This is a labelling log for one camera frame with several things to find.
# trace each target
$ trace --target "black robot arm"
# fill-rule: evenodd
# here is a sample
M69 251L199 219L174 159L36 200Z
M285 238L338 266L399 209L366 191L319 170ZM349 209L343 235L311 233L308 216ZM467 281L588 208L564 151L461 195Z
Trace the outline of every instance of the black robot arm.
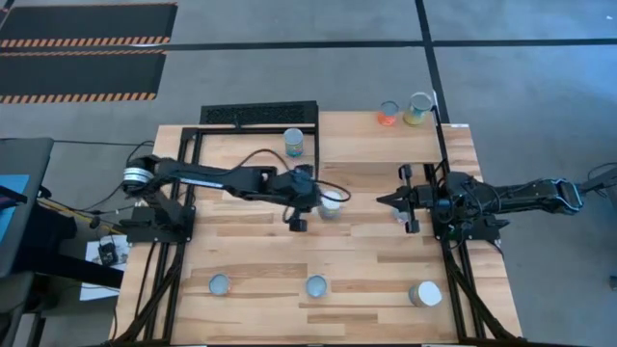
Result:
M129 242L183 242L190 239L187 232L192 232L194 210L168 199L160 191L161 187L175 181L224 190L242 200L292 207L294 213L287 220L292 231L306 231L307 222L299 218L300 214L310 212L321 203L319 187L312 179L311 165L297 166L278 174L275 167L227 170L145 156L127 164L121 185L130 198L140 198L148 203L148 207L135 208L130 220L121 221Z
M565 179L538 179L519 185L492 186L466 173L453 172L447 174L442 185L412 187L409 165L399 169L399 176L405 185L377 201L409 213L407 232L419 231L414 208L432 209L440 217L439 221L452 230L469 230L505 227L508 222L498 221L496 214L543 210L572 215L583 206L576 185ZM498 234L492 235L490 240L498 237Z

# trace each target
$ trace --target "concrete floor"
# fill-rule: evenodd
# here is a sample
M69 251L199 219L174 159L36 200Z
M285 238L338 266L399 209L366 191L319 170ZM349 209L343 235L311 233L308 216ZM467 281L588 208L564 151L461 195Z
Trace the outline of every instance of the concrete floor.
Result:
M50 2L88 1L15 4ZM425 3L435 40L617 37L611 0ZM417 23L409 0L179 0L172 42L418 40ZM438 48L436 54L451 121L471 124L488 182L582 180L590 168L615 161L617 47ZM421 48L172 52L154 101L0 105L0 137L141 142L153 139L159 124L198 122L206 104L315 99L322 110L374 110L385 99L404 103L416 91L431 91ZM118 184L130 150L57 144L44 184L58 200L88 205ZM117 197L107 206L124 204ZM614 345L617 293L607 277L617 273L617 215L608 201L592 195L575 217L508 218L513 224L502 232L503 249L524 335ZM66 245L69 252L81 247ZM114 301L76 298L67 293L51 312L43 346L106 338Z

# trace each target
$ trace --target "wooden table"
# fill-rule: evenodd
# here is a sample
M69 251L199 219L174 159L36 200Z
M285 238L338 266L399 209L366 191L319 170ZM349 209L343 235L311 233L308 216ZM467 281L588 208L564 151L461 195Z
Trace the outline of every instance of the wooden table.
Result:
M326 123L324 117L337 115L349 113L322 113L320 127ZM433 126L432 120L427 124L424 130ZM176 157L181 128L180 125L160 126L154 153ZM409 132L412 142L417 142L418 134L426 136L424 130L408 129L412 129ZM327 134L333 129L324 131L320 131L320 145L323 144L320 156L329 158L332 155L326 154L326 150L332 146L329 136L333 135ZM446 124L443 133L452 170L480 176L469 128ZM422 161L418 158L435 157L435 139L427 136L423 143L430 145L408 150L407 160L419 163ZM300 159L287 158L290 165L313 163L312 140L306 136L305 155ZM207 135L201 149L201 164L230 168L262 147L283 153L282 136ZM259 154L248 165L275 165L282 169L267 153ZM341 168L335 163L321 163L320 179L344 185L352 191L353 198L344 204L342 216L336 222L324 222L314 213L305 215L306 233L288 231L282 223L281 206L238 200L217 190L196 189L197 220L184 258L172 343L457 340L442 251L432 236L428 212L416 212L420 234L406 234L393 219L391 209L375 201L399 185L396 170L376 173ZM415 170L414 183L424 181L423 171ZM468 245L479 295L506 329L520 334L501 256L486 242L468 242ZM149 245L137 245L130 252L117 307L119 332L133 319L148 250ZM149 297L154 269L155 266L150 266L143 302ZM208 281L217 273L231 278L231 291L226 297L215 297L208 292ZM305 281L313 274L321 274L328 280L327 296L312 299L305 293ZM411 305L407 292L423 280L433 280L442 290L443 301L437 307ZM473 335L469 304L462 292L461 296L468 334ZM164 298L159 306L155 337L162 333L166 306Z

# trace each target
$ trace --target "floor mat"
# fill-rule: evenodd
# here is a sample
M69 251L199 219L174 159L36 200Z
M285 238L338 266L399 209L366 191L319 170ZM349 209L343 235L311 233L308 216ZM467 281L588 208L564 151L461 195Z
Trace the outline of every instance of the floor mat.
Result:
M13 7L0 47L165 43L176 12L175 3Z
M153 100L163 50L0 53L0 102Z

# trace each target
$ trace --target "white paper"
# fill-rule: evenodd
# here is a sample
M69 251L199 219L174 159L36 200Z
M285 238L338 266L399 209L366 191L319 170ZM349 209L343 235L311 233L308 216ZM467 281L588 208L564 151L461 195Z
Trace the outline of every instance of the white paper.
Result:
M129 247L126 243L126 235L109 235L100 239L100 244L112 242L116 244L116 254L118 254L118 264L112 265L114 269L124 271L126 269L126 259L128 258ZM98 255L98 241L89 242L86 246L86 260L100 264ZM120 293L116 288L102 287L96 284L82 283L81 293L79 294L80 301L89 301L112 296L118 296Z

